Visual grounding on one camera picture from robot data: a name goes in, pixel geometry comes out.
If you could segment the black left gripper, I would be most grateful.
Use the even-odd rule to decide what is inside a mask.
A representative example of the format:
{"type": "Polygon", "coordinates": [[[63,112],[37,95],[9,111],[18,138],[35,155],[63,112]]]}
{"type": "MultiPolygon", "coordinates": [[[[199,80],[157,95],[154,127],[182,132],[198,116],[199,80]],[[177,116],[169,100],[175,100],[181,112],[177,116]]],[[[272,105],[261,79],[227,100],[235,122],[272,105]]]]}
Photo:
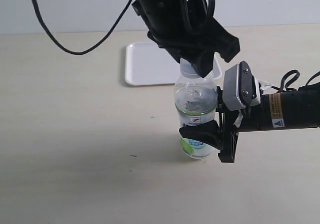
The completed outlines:
{"type": "Polygon", "coordinates": [[[206,77],[213,69],[214,55],[217,52],[225,62],[240,52],[240,41],[225,30],[211,17],[201,31],[188,32],[182,18],[156,16],[154,21],[164,31],[161,33],[152,25],[147,12],[139,0],[132,4],[136,14],[148,27],[147,36],[159,48],[165,49],[176,62],[181,58],[190,62],[200,77],[206,77]]]}

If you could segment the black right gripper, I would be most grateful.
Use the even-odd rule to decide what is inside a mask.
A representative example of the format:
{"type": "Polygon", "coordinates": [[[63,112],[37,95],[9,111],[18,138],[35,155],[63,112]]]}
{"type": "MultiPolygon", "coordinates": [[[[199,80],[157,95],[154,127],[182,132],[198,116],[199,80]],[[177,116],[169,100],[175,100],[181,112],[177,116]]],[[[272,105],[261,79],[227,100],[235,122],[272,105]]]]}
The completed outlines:
{"type": "Polygon", "coordinates": [[[241,132],[269,131],[272,129],[269,95],[261,95],[261,103],[240,111],[229,111],[223,102],[223,91],[217,88],[219,126],[215,120],[179,129],[183,138],[206,143],[218,150],[222,163],[233,163],[241,132]]]}

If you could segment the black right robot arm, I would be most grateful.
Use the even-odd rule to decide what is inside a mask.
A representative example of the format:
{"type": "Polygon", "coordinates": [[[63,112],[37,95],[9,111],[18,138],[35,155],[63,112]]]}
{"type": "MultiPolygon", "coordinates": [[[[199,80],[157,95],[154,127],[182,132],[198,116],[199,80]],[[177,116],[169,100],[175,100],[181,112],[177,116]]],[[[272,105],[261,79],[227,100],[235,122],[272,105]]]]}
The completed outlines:
{"type": "Polygon", "coordinates": [[[230,111],[219,88],[219,120],[179,129],[184,138],[204,142],[217,150],[222,163],[233,163],[241,132],[318,128],[320,126],[320,85],[307,85],[295,91],[262,94],[259,105],[230,111]]]}

